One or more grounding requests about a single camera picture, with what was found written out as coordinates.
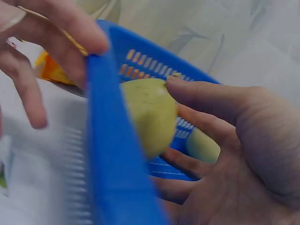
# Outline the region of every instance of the palm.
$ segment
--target palm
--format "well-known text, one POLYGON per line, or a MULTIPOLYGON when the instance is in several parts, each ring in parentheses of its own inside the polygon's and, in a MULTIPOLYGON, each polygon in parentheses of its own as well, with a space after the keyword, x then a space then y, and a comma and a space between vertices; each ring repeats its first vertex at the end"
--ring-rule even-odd
POLYGON ((156 179, 176 225, 294 223, 297 213, 276 202, 248 166, 233 126, 204 113, 196 116, 199 112, 183 106, 180 113, 216 140, 221 155, 215 165, 172 149, 162 155, 165 161, 187 175, 202 178, 194 182, 156 179))

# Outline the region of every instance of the finger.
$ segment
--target finger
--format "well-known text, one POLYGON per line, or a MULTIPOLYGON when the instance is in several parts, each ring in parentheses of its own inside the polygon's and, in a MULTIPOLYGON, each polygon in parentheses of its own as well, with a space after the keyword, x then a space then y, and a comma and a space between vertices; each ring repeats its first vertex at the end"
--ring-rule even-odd
POLYGON ((213 164, 202 162, 171 148, 164 151, 161 158, 193 180, 198 180, 206 176, 214 166, 213 164))
POLYGON ((108 41, 96 23, 71 0, 6 0, 38 12, 69 33, 89 53, 102 53, 108 41))
POLYGON ((24 10, 0 1, 0 32, 19 23, 26 15, 24 10))
POLYGON ((178 106, 178 112, 179 116, 202 130, 219 146, 223 146, 228 139, 237 140, 235 127, 218 117, 198 112, 181 104, 178 106))
POLYGON ((196 185, 195 181, 169 180, 158 177, 153 177, 153 180, 160 197, 177 204, 183 204, 196 185))
POLYGON ((85 59, 78 48, 50 21, 27 13, 21 22, 3 32, 43 46, 62 66, 67 75, 82 89, 85 88, 85 59))
POLYGON ((161 202, 164 206, 164 209, 166 210, 168 217, 172 223, 172 225, 178 225, 178 220, 179 220, 179 214, 180 214, 180 205, 173 203, 173 202, 169 202, 166 200, 162 200, 161 202))
POLYGON ((179 103, 215 115, 234 126, 243 110, 248 90, 208 82, 184 82, 171 76, 167 81, 167 89, 179 103))
POLYGON ((13 80, 32 127, 44 128, 46 111, 29 60, 6 44, 0 49, 0 69, 13 80))

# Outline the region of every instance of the pear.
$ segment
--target pear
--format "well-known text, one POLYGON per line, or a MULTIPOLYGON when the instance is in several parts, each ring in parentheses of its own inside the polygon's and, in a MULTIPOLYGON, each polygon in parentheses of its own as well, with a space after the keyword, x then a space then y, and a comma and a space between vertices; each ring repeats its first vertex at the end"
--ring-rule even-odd
POLYGON ((220 147, 201 130, 194 128, 186 142, 189 156, 206 163, 216 163, 220 154, 220 147))
POLYGON ((173 140, 177 104, 156 78, 122 83, 127 109, 148 160, 160 155, 173 140))

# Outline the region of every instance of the basket slot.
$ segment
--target basket slot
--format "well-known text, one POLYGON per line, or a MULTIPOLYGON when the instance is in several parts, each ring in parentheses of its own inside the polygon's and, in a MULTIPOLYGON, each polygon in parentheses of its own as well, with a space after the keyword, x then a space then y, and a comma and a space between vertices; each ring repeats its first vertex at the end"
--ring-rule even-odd
POLYGON ((171 74, 172 70, 173 70, 172 68, 168 68, 165 73, 165 77, 169 76, 171 74))
POLYGON ((168 66, 163 66, 161 71, 159 72, 159 74, 163 75, 167 69, 168 69, 168 66))
POLYGON ((148 66, 150 65, 151 61, 152 61, 152 58, 148 58, 148 59, 146 60, 146 62, 145 62, 144 67, 145 67, 145 68, 148 68, 148 66))
POLYGON ((133 62, 137 62, 138 60, 139 60, 139 58, 140 58, 140 56, 141 56, 141 53, 140 52, 137 52, 136 54, 135 54, 135 56, 133 57, 133 62))
POLYGON ((183 124, 181 125, 182 127, 185 127, 188 124, 187 121, 184 121, 183 124))
POLYGON ((138 79, 143 79, 144 75, 145 75, 145 72, 141 71, 139 73, 138 79))
POLYGON ((186 138, 188 136, 188 132, 185 131, 184 135, 182 136, 182 138, 186 138))
POLYGON ((158 73, 159 71, 160 71, 160 69, 161 69, 161 67, 162 67, 162 63, 160 62, 160 63, 158 63, 158 65, 156 66, 156 68, 155 68, 155 70, 154 70, 154 72, 155 73, 158 73))
POLYGON ((180 137, 181 133, 182 133, 182 130, 178 130, 176 137, 180 137))
POLYGON ((120 69, 120 74, 122 75, 124 72, 125 72, 125 70, 127 69, 127 64, 123 64, 122 66, 121 66, 121 69, 120 69))
POLYGON ((127 70, 125 76, 130 77, 132 70, 133 70, 133 67, 128 67, 128 70, 127 70))
POLYGON ((177 70, 173 70, 172 76, 177 73, 177 70))
POLYGON ((155 68, 157 62, 158 62, 157 60, 154 60, 154 61, 151 63, 151 66, 150 66, 149 70, 153 70, 153 69, 155 68))
POLYGON ((131 78, 132 78, 132 79, 135 79, 138 73, 139 73, 139 70, 138 70, 138 69, 135 69, 135 70, 133 71, 133 73, 132 73, 131 78))
POLYGON ((139 62, 138 62, 138 65, 142 65, 144 64, 145 60, 146 60, 147 56, 146 55, 142 55, 139 62))
POLYGON ((127 60, 131 60, 132 57, 133 57, 133 55, 134 55, 134 53, 135 53, 134 49, 129 50, 129 52, 128 52, 127 56, 126 56, 126 59, 127 60))
POLYGON ((181 120, 178 122, 177 126, 181 126, 181 125, 183 124, 183 122, 184 122, 184 119, 181 119, 181 120))

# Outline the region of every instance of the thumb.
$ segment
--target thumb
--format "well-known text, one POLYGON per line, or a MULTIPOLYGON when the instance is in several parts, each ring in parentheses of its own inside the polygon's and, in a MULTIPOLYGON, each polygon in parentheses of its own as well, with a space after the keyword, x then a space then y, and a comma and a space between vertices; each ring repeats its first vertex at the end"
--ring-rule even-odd
POLYGON ((185 82, 172 76, 168 77, 166 85, 170 95, 180 104, 215 115, 234 126, 249 89, 208 82, 185 82))

